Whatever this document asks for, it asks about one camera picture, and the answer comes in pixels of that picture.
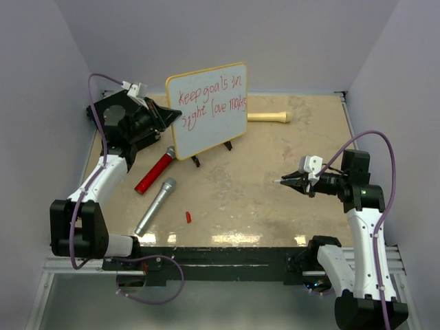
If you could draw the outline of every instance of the silver microphone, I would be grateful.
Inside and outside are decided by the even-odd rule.
[[[176,184],[176,180],[174,180],[172,177],[169,177],[167,180],[165,180],[156,198],[154,198],[153,203],[151,203],[150,207],[138,223],[135,229],[135,234],[138,236],[144,236],[145,232],[148,230],[147,227],[150,226],[153,218],[161,208],[162,204],[165,202],[166,198],[171,195],[174,189],[176,189]]]

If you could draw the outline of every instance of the red microphone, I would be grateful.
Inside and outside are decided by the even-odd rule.
[[[165,168],[176,158],[174,146],[169,146],[166,149],[165,154],[159,159],[159,161],[153,166],[153,168],[144,176],[142,180],[137,184],[135,190],[143,195],[153,182],[165,171]]]

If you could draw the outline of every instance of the table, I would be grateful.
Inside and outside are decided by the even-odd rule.
[[[166,106],[166,96],[152,95]],[[118,183],[103,214],[109,232],[134,235],[134,229],[167,177],[177,180],[140,243],[148,246],[304,246],[313,235],[338,237],[352,246],[351,233],[337,197],[311,199],[274,179],[294,172],[303,155],[324,161],[351,137],[339,96],[249,94],[248,112],[291,111],[288,124],[249,122],[233,149],[216,146],[191,159],[175,160],[141,196],[136,184],[173,145],[171,129],[159,142],[137,154],[130,172]],[[97,164],[101,149],[97,134],[86,175]],[[339,167],[340,159],[334,164]],[[186,222],[185,212],[192,222]]]

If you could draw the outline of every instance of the black stand leg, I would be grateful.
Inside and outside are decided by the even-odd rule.
[[[226,148],[228,148],[229,151],[232,150],[232,143],[231,143],[231,141],[227,141],[227,142],[225,142],[223,144],[225,145]]]
[[[191,159],[194,162],[195,166],[200,167],[200,161],[199,158],[197,158],[197,156],[192,156]]]

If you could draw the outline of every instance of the yellow whiteboard frame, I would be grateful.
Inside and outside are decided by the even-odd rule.
[[[185,74],[178,74],[176,76],[171,76],[168,79],[166,79],[166,82],[165,82],[166,101],[168,103],[168,108],[172,109],[173,107],[171,106],[170,91],[169,91],[169,88],[168,88],[168,84],[170,83],[170,81],[172,79],[181,78],[181,77],[185,77],[185,76],[191,76],[193,74],[201,74],[202,72],[208,72],[208,71],[214,71],[214,70],[218,70],[218,69],[224,69],[225,67],[235,67],[237,65],[244,65],[246,67],[246,129],[245,129],[245,131],[242,134],[238,134],[237,136],[231,137],[230,139],[228,139],[226,141],[220,142],[220,143],[218,143],[218,144],[216,144],[214,146],[210,146],[209,148],[206,148],[206,149],[204,149],[202,151],[199,151],[198,153],[195,153],[194,155],[191,155],[191,156],[188,156],[188,157],[185,157],[185,158],[181,158],[179,156],[179,149],[177,148],[176,137],[175,137],[175,132],[174,132],[174,125],[173,125],[171,127],[171,131],[173,132],[173,143],[174,143],[174,148],[175,148],[175,152],[176,152],[176,158],[178,160],[187,160],[188,158],[191,158],[192,156],[196,156],[196,155],[198,155],[200,153],[203,153],[204,151],[212,149],[212,148],[214,148],[216,146],[219,146],[220,144],[228,142],[228,141],[230,141],[232,139],[235,139],[235,138],[237,138],[239,136],[242,136],[244,133],[246,133],[246,131],[248,130],[248,78],[249,78],[248,64],[246,64],[246,62],[237,62],[237,63],[233,63],[233,64],[221,65],[219,67],[211,67],[209,69],[203,69],[203,70],[199,70],[199,71],[187,72]]]

